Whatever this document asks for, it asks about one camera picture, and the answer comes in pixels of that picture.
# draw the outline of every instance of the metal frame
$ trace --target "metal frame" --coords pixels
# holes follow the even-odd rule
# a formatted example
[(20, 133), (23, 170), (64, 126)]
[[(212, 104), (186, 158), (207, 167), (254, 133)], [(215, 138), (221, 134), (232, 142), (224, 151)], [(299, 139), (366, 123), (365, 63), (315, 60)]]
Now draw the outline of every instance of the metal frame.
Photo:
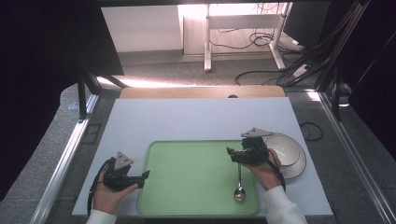
[(44, 191), (44, 194), (35, 210), (35, 213), (30, 220), (30, 224), (39, 224), (46, 222), (47, 217), (50, 213), (50, 209), (52, 208), (56, 196), (58, 195), (59, 189), (64, 182), (64, 177), (67, 174), (70, 163), (73, 160), (79, 141), (85, 129), (87, 128), (88, 122), (90, 121), (90, 117), (96, 105), (97, 99), (98, 95), (91, 95), (90, 99), (88, 100), (86, 107), (87, 117), (83, 120), (80, 120), (76, 125), (64, 149), (64, 153), (62, 154), (62, 157), (59, 160), (58, 165), (56, 166), (55, 171), (52, 174), (52, 178), (50, 179), (47, 188)]
[(323, 92), (319, 92), (318, 95), (320, 97), (320, 102), (322, 103), (324, 111), (326, 112), (336, 134), (338, 135), (338, 138), (343, 144), (346, 154), (350, 158), (352, 165), (355, 167), (358, 176), (361, 178), (363, 186), (366, 188), (376, 209), (378, 210), (379, 215), (384, 220), (384, 223), (396, 223), (396, 216), (392, 211), (387, 198), (374, 180), (367, 166), (364, 164), (359, 151), (349, 138), (343, 123), (338, 121), (337, 117), (332, 113), (331, 101)]

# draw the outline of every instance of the white plate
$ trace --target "white plate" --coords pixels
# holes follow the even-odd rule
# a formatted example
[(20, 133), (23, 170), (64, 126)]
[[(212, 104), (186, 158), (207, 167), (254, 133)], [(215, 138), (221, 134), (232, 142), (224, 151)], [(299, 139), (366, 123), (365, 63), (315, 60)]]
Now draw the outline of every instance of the white plate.
[[(297, 145), (298, 152), (299, 152), (299, 159), (297, 160), (297, 162), (295, 162), (293, 165), (288, 165), (288, 166), (282, 165), (280, 167), (280, 173), (282, 173), (282, 175), (285, 179), (291, 179), (291, 178), (294, 178), (294, 177), (300, 175), (304, 171), (305, 166), (306, 166), (306, 156), (305, 156), (305, 152), (304, 152), (303, 148), (300, 146), (300, 144), (298, 142), (296, 142), (294, 139), (292, 139), (291, 137), (289, 137), (283, 133), (274, 133), (274, 135), (283, 136), (285, 138), (291, 139), (291, 141), (293, 141)], [(271, 136), (263, 137), (264, 141), (266, 141), (269, 137), (271, 137)]]
[(293, 165), (300, 157), (298, 144), (284, 134), (273, 134), (264, 139), (268, 148), (273, 149), (284, 166)]

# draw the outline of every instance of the spoon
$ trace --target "spoon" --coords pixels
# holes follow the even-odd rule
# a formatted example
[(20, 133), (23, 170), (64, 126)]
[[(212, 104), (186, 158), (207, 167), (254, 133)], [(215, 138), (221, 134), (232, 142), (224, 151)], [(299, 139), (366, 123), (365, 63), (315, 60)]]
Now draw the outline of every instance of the spoon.
[(239, 177), (238, 188), (233, 193), (233, 196), (238, 202), (242, 202), (245, 200), (246, 195), (245, 195), (245, 190), (242, 188), (241, 185), (241, 163), (238, 163), (238, 177)]

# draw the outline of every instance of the wrist strap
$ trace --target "wrist strap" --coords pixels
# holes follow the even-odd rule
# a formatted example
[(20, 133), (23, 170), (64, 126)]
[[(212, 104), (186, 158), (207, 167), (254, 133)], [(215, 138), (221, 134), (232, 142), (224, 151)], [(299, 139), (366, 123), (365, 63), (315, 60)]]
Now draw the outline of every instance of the wrist strap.
[(100, 183), (98, 183), (99, 180), (99, 175), (102, 173), (103, 169), (105, 169), (105, 166), (111, 162), (112, 159), (109, 159), (103, 163), (102, 167), (99, 169), (98, 174), (96, 175), (95, 179), (92, 182), (91, 188), (90, 188), (90, 194), (88, 195), (88, 201), (87, 201), (87, 212), (88, 216), (91, 214), (92, 210), (92, 199), (93, 199), (93, 194), (95, 193), (96, 186)]
[(268, 165), (271, 166), (271, 168), (274, 170), (275, 175), (277, 176), (277, 178), (280, 180), (280, 184), (283, 187), (283, 190), (286, 191), (286, 183), (285, 183), (285, 178), (283, 177), (282, 173), (280, 173), (279, 168), (277, 167), (277, 165), (275, 166), (269, 159), (265, 159), (265, 162), (268, 163)]

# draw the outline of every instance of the green tray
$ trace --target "green tray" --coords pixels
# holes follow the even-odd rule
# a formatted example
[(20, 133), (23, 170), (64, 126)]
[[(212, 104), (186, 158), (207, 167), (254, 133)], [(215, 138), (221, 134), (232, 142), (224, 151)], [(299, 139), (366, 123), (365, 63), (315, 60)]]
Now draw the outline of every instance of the green tray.
[(243, 202), (233, 198), (237, 163), (226, 147), (241, 150), (240, 141), (159, 141), (149, 146), (150, 170), (139, 201), (144, 215), (251, 215), (259, 209), (254, 175), (242, 167)]

